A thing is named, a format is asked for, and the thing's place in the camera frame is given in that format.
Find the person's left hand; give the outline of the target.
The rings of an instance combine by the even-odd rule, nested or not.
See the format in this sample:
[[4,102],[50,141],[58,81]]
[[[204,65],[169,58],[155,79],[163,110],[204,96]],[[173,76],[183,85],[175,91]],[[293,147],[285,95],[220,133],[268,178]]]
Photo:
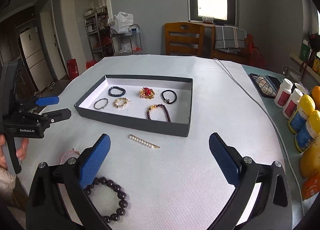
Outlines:
[[[4,135],[1,135],[0,136],[0,164],[1,164],[1,168],[7,170],[8,169],[8,165],[7,165],[7,162],[6,162],[6,159],[4,157],[4,153],[3,153],[3,145],[6,144],[6,140],[5,140],[5,137]],[[20,161],[23,161],[26,156],[27,156],[27,147],[28,147],[28,144],[29,144],[29,139],[28,138],[24,138],[22,140],[22,143],[21,143],[21,147],[16,151],[16,156],[18,157],[18,159]]]

